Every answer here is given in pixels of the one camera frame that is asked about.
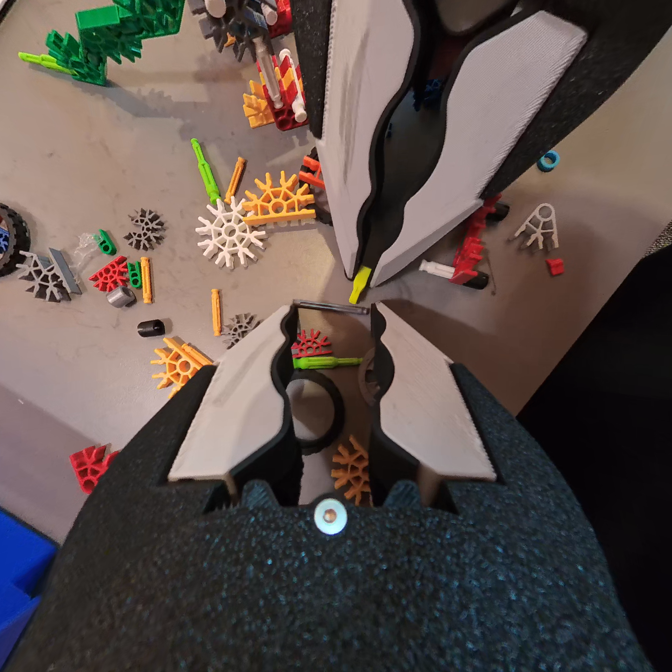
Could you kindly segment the orange fan connector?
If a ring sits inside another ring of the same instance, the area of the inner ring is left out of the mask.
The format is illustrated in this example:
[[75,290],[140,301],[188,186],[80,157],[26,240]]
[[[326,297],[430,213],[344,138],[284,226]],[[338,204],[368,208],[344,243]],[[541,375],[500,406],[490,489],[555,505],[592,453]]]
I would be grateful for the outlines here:
[[372,506],[368,452],[353,435],[347,444],[338,446],[332,464],[335,465],[331,469],[335,490],[341,491],[346,501],[356,506]]
[[164,337],[163,342],[165,347],[154,350],[156,358],[150,363],[162,368],[153,378],[159,380],[157,389],[170,389],[169,399],[172,399],[199,370],[214,363],[189,343],[168,337]]

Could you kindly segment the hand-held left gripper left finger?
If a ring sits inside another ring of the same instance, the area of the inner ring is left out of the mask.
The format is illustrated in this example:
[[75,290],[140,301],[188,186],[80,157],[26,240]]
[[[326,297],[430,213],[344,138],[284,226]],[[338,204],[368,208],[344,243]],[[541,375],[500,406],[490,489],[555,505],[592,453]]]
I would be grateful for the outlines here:
[[170,482],[224,481],[240,494],[266,481],[299,494],[302,453],[287,387],[298,311],[286,305],[222,357],[168,474]]

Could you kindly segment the red yellow connector block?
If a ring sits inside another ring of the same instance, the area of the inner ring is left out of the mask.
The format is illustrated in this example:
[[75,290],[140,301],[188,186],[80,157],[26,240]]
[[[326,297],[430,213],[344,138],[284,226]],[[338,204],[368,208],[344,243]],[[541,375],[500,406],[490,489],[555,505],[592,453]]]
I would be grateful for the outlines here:
[[272,56],[273,70],[257,63],[259,81],[250,80],[250,93],[243,95],[243,112],[252,129],[274,123],[278,130],[307,125],[308,113],[300,66],[291,50]]

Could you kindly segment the yellow half-circle connector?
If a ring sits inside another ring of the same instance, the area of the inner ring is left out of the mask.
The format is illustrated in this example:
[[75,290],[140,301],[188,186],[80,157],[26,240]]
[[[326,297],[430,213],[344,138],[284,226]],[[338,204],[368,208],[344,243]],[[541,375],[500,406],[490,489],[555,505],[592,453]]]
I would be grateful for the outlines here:
[[274,184],[270,173],[266,173],[265,181],[256,179],[259,193],[245,191],[246,198],[242,203],[247,213],[243,217],[245,223],[260,226],[314,219],[315,197],[307,184],[299,186],[298,181],[298,175],[287,177],[285,171],[280,172],[278,184]]

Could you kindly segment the thin metal rod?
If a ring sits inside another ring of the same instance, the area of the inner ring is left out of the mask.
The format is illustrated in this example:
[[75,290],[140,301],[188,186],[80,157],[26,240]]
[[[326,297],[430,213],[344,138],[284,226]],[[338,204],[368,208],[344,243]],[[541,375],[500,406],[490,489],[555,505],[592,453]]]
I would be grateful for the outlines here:
[[358,306],[355,304],[334,304],[329,302],[319,302],[311,300],[293,299],[292,305],[294,307],[306,310],[316,310],[328,313],[339,313],[346,315],[365,316],[370,314],[370,308]]

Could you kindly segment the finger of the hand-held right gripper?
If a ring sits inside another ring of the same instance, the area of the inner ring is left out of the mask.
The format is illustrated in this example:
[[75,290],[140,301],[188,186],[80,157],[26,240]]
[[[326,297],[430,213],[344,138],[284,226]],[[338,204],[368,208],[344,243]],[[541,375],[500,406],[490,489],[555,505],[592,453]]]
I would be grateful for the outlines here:
[[365,247],[364,217],[382,181],[383,125],[418,60],[420,1],[334,1],[319,159],[348,279]]
[[448,92],[443,147],[374,269],[387,281],[481,207],[481,194],[587,39],[546,11],[518,12],[474,46]]

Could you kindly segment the green connector structure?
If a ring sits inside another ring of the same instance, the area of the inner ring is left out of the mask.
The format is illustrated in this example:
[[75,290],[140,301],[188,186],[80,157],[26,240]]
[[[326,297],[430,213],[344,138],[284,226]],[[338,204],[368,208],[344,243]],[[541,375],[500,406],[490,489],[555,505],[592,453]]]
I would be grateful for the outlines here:
[[48,54],[72,78],[104,86],[107,60],[121,64],[141,57],[142,41],[177,34],[184,1],[114,1],[77,12],[78,35],[52,30],[46,37]]

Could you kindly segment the dark grey snowflake connector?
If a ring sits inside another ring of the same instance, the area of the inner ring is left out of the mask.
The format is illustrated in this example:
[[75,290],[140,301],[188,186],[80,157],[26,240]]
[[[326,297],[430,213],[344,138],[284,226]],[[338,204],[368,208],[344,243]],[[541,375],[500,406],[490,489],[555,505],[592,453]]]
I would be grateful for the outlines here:
[[139,251],[152,251],[157,245],[161,244],[165,223],[156,211],[140,208],[129,218],[136,230],[124,235],[123,239],[127,241],[130,247]]
[[245,336],[259,326],[261,320],[252,313],[234,315],[226,324],[223,324],[221,336],[226,349],[232,348]]

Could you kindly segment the white snowflake connector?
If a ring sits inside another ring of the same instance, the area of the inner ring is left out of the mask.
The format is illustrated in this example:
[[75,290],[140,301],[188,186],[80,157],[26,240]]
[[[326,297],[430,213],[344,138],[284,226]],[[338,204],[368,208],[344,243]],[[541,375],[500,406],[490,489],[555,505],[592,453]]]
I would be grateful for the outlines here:
[[233,270],[236,260],[241,267],[247,267],[249,259],[257,259],[251,247],[265,248],[263,239],[266,238],[266,232],[255,231],[245,222],[245,203],[246,199],[232,197],[228,205],[218,198],[215,205],[206,206],[214,220],[201,216],[198,218],[201,225],[195,231],[202,240],[197,246],[203,250],[203,256],[207,259],[214,258],[217,267]]

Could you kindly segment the orange red connector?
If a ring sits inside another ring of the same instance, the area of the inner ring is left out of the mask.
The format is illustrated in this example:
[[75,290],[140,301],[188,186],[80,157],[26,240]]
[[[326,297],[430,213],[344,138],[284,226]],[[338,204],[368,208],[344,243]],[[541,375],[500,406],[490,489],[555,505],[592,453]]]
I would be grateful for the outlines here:
[[300,186],[307,184],[311,188],[325,190],[321,163],[315,150],[304,156],[298,179]]

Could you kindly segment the blue box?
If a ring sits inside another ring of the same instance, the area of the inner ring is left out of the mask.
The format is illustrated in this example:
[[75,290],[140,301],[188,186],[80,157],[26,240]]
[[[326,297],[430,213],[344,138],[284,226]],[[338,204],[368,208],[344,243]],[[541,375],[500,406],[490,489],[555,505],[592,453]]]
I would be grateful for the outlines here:
[[38,606],[56,551],[52,540],[1,511],[1,665]]

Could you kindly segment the person's right hand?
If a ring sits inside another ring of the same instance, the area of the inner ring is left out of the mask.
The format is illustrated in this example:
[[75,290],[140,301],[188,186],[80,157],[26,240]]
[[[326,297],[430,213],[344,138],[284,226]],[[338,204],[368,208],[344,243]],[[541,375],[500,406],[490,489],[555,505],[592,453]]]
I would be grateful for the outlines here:
[[445,35],[434,42],[432,57],[424,75],[424,81],[445,80],[450,76],[454,63],[458,60],[469,39],[467,36]]

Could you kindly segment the red connector strip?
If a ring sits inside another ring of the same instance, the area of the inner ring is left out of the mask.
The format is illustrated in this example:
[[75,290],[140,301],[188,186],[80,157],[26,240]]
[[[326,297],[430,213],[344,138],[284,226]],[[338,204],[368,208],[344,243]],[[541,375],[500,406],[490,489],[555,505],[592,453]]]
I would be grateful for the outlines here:
[[482,231],[486,226],[488,215],[495,214],[501,194],[485,199],[483,205],[476,209],[464,221],[466,232],[453,260],[454,272],[449,279],[451,284],[483,290],[487,287],[489,276],[475,270],[475,265],[483,258],[484,248],[481,240]]

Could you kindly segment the lime yellow clip connector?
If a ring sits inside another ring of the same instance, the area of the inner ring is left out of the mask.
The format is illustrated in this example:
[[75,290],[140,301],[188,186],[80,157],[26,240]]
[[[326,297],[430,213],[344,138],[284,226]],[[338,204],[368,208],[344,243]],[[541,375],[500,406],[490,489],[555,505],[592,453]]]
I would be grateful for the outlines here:
[[371,273],[372,269],[365,265],[362,265],[357,271],[352,281],[352,290],[349,296],[349,303],[351,305],[357,305],[360,295],[368,284]]

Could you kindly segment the large black knobby tyre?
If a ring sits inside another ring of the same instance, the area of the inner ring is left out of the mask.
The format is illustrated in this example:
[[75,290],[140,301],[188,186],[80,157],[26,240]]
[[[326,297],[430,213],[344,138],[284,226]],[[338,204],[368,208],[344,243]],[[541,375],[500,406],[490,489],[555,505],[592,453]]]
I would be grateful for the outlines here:
[[23,261],[23,252],[30,249],[30,232],[25,219],[6,204],[1,203],[1,227],[10,231],[11,242],[1,255],[1,277],[13,273]]

